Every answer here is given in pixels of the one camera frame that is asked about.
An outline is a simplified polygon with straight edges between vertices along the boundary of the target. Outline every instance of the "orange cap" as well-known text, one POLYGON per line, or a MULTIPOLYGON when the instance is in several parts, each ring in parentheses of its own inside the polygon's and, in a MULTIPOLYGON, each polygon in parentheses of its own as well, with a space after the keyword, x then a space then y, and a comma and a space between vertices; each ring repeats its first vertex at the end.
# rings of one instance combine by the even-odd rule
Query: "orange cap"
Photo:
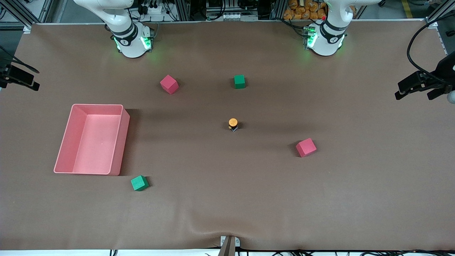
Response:
POLYGON ((238 124, 237 119, 231 118, 231 119, 229 120, 229 125, 230 125, 230 126, 237 126, 237 124, 238 124))

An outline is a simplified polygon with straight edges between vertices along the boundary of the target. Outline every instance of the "black cable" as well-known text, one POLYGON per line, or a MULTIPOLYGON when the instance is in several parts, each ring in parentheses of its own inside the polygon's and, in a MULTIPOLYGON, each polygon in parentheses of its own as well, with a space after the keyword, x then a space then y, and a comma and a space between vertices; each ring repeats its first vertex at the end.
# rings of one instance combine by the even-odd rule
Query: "black cable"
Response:
POLYGON ((134 18, 132 17, 131 11, 130 11, 129 8, 128 8, 128 14, 130 15, 130 18, 131 18, 132 20, 137 20, 137 21, 139 21, 139 17, 137 17, 136 15, 134 15, 134 18))
POLYGON ((444 256, 443 254, 438 253, 436 251, 425 251, 425 250, 420 250, 420 249, 411 250, 411 251, 399 251, 399 252, 394 252, 394 251, 370 252, 370 251, 368 251, 368 252, 364 252, 364 253, 360 254, 360 256, 365 256, 365 255, 400 256, 400 255, 407 254, 407 253, 426 253, 426 254, 432 254, 432 255, 435 255, 435 256, 444 256))
POLYGON ((172 9, 170 8, 169 6, 169 3, 167 0, 163 0, 163 6, 164 6, 164 9, 166 10, 166 13, 169 12, 169 16, 171 17, 171 19, 173 21, 178 21, 177 18, 174 16, 174 14, 172 13, 172 9))
POLYGON ((435 23, 435 22, 438 22, 442 19, 445 19, 445 18, 448 18, 448 17, 451 17, 451 16, 455 16, 455 13, 452 13, 452 14, 449 14, 449 15, 445 15, 443 17, 440 17, 440 18, 437 18, 431 22, 428 22, 427 24, 425 24, 425 26, 421 27, 419 30, 417 30, 417 32, 412 36, 411 38, 411 41, 409 42, 408 44, 408 49, 406 51, 406 55, 408 57, 408 60, 409 62, 411 62, 411 64, 417 68, 418 70, 422 71, 424 74, 426 74, 427 76, 430 76, 431 78, 434 78, 436 80, 438 80, 439 82, 441 82, 442 84, 446 84, 446 85, 453 85, 449 82, 447 82, 446 80, 442 79, 442 78, 439 78, 433 74, 431 74, 430 72, 426 71, 425 69, 423 69, 421 66, 417 65, 411 58, 411 55, 410 55, 410 51, 411 51, 411 46, 412 46, 412 43, 414 42, 415 38, 417 37, 417 35, 422 32, 422 30, 424 30, 425 28, 429 27, 431 24, 435 23))
POLYGON ((419 4, 419 3, 416 3, 412 0, 408 0, 408 3, 412 4, 412 5, 416 5, 416 6, 424 6, 425 4, 419 4))
POLYGON ((299 36, 301 36, 301 37, 305 37, 304 34, 299 33, 299 32, 297 31, 297 29, 295 28, 295 26, 292 25, 291 20, 289 20, 289 23, 291 24, 292 29, 294 30, 294 32, 295 32, 297 35, 299 35, 299 36))
POLYGON ((284 24, 286 24, 286 25, 288 25, 288 26, 293 26, 293 27, 298 28, 298 29, 303 29, 303 28, 304 28, 303 26, 300 27, 300 26, 293 25, 293 24, 291 23, 291 21, 287 22, 287 21, 283 20, 282 18, 276 17, 276 18, 272 18, 272 20, 279 20, 279 21, 281 21, 282 23, 284 23, 284 24))
POLYGON ((35 72, 35 73, 37 73, 37 74, 40 73, 36 68, 34 68, 34 67, 32 67, 32 66, 30 66, 30 65, 28 65, 28 64, 25 64, 23 61, 21 61, 20 59, 18 59, 17 57, 15 57, 13 54, 9 53, 5 48, 3 48, 3 46, 0 46, 0 49, 2 49, 4 52, 6 52, 6 54, 8 54, 9 56, 12 57, 11 60, 10 60, 10 59, 6 59, 6 58, 2 58, 2 59, 11 61, 11 62, 14 62, 14 63, 17 63, 17 64, 21 64, 21 65, 23 65, 24 67, 27 67, 28 69, 32 70, 33 72, 35 72))
POLYGON ((117 256, 118 250, 109 250, 109 256, 117 256))
POLYGON ((316 23, 316 22, 315 22, 314 20, 312 20, 312 19, 309 19, 309 20, 311 20, 311 22, 313 22, 313 23, 316 24, 316 25, 319 25, 319 26, 322 25, 322 22, 321 22, 321 24, 318 24, 318 23, 316 23))
POLYGON ((224 11, 226 10, 226 2, 225 2, 225 0, 220 0, 221 1, 221 3, 220 3, 220 13, 215 18, 207 17, 202 12, 204 9, 207 10, 206 6, 201 4, 201 3, 203 3, 203 1, 204 0, 199 0, 199 13, 201 14, 202 18, 204 18, 206 20, 216 20, 216 19, 220 18, 221 16, 223 16, 224 11))
POLYGON ((294 25, 292 24, 291 20, 289 20, 289 22, 283 20, 282 18, 272 18, 272 20, 280 20, 282 23, 292 27, 292 29, 294 30, 294 32, 301 36, 301 37, 304 37, 304 38, 307 38, 308 36, 304 35, 304 34, 301 34, 299 31, 297 31, 297 29, 301 29, 301 30, 304 30, 305 27, 304 26, 297 26, 297 25, 294 25))

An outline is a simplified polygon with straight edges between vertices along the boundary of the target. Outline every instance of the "pink tray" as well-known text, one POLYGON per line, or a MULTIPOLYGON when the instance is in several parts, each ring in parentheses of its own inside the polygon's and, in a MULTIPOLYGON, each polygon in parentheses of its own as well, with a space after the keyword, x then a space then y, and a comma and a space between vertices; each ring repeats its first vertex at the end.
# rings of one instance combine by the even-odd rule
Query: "pink tray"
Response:
POLYGON ((118 175, 129 122, 122 105, 74 104, 54 172, 118 175))

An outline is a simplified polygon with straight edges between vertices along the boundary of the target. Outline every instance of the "red cube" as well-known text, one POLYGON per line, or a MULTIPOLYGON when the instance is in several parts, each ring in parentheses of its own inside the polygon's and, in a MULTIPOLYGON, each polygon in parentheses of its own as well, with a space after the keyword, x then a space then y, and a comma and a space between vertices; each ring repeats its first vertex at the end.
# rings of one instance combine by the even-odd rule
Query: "red cube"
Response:
POLYGON ((167 75, 163 80, 161 80, 160 84, 169 94, 173 94, 178 89, 177 81, 175 81, 175 79, 170 75, 167 75))
POLYGON ((316 151, 316 146, 314 145, 311 138, 299 142, 296 148, 298 153, 300 154, 300 157, 307 156, 316 151))

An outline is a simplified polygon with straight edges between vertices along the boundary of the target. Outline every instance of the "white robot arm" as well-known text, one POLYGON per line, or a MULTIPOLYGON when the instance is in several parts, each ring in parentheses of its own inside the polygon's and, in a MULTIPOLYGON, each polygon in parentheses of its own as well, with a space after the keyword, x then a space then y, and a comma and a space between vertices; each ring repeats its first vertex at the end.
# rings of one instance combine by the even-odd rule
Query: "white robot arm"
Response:
POLYGON ((108 26, 117 48, 128 58, 137 58, 152 49, 153 38, 150 28, 140 22, 133 22, 126 8, 133 0, 74 0, 100 17, 108 26))
POLYGON ((372 5, 380 0, 325 0, 329 6, 327 18, 311 24, 306 45, 322 56, 334 54, 344 39, 344 32, 353 18, 350 5, 372 5))

